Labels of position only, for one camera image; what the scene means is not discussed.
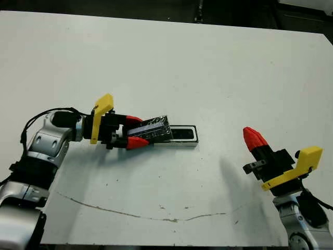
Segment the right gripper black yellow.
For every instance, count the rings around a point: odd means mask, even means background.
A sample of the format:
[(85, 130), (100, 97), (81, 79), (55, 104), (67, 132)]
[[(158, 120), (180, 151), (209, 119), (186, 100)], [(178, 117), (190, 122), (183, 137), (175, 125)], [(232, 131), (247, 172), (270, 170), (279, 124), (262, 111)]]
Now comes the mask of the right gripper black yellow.
[(301, 190), (300, 177), (317, 169), (323, 149), (311, 146), (298, 151), (294, 161), (286, 149), (273, 151), (265, 138), (251, 127), (243, 128), (245, 144), (255, 162), (243, 166), (246, 174), (253, 173), (262, 181), (262, 189), (274, 196)]

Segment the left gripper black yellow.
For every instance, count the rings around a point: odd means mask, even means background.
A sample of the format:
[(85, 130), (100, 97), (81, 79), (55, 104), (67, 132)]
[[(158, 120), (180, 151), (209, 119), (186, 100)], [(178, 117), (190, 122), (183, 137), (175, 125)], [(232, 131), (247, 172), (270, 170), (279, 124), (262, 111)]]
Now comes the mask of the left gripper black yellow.
[(126, 148), (129, 150), (149, 145), (149, 141), (141, 137), (122, 137), (117, 134), (120, 125), (133, 127), (143, 120), (139, 117), (115, 114), (113, 96), (105, 94), (99, 98), (91, 112), (92, 129), (90, 144), (105, 144), (107, 149)]

